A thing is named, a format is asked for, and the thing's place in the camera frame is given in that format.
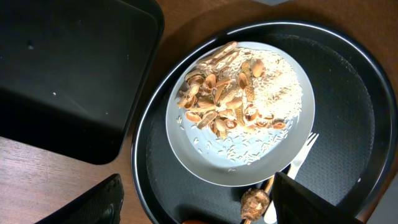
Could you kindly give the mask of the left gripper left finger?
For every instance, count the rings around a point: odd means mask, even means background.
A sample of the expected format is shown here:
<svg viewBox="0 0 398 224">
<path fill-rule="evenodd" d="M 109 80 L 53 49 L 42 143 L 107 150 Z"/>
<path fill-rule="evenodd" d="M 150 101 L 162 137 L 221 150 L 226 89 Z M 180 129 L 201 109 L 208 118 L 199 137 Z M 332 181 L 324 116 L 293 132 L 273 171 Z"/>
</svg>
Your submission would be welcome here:
<svg viewBox="0 0 398 224">
<path fill-rule="evenodd" d="M 119 224 L 124 188 L 113 174 L 37 224 Z"/>
</svg>

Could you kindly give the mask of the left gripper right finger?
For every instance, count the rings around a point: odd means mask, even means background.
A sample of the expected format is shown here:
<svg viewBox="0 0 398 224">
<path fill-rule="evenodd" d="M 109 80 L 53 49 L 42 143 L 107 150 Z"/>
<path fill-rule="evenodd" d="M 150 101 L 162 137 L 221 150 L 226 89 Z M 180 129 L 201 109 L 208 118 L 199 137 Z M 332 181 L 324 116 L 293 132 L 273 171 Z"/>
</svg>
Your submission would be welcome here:
<svg viewBox="0 0 398 224">
<path fill-rule="evenodd" d="M 362 224 L 283 172 L 274 175 L 272 199 L 278 224 Z"/>
</svg>

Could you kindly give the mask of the white plastic fork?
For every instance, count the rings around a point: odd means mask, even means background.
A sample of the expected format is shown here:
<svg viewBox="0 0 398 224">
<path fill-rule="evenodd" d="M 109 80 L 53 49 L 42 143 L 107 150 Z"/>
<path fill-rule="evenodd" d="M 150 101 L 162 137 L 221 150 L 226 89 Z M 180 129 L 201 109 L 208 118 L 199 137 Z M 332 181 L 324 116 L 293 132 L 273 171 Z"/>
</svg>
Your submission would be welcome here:
<svg viewBox="0 0 398 224">
<path fill-rule="evenodd" d="M 311 133 L 305 142 L 304 146 L 300 150 L 300 152 L 296 155 L 293 161 L 290 163 L 290 169 L 287 172 L 287 175 L 291 179 L 295 179 L 299 169 L 301 168 L 302 164 L 306 160 L 308 153 L 310 152 L 312 146 L 315 144 L 316 140 L 318 139 L 319 134 Z M 274 202 L 271 201 L 267 210 L 264 214 L 264 221 L 266 224 L 274 224 L 277 222 L 277 214 L 274 206 Z"/>
</svg>

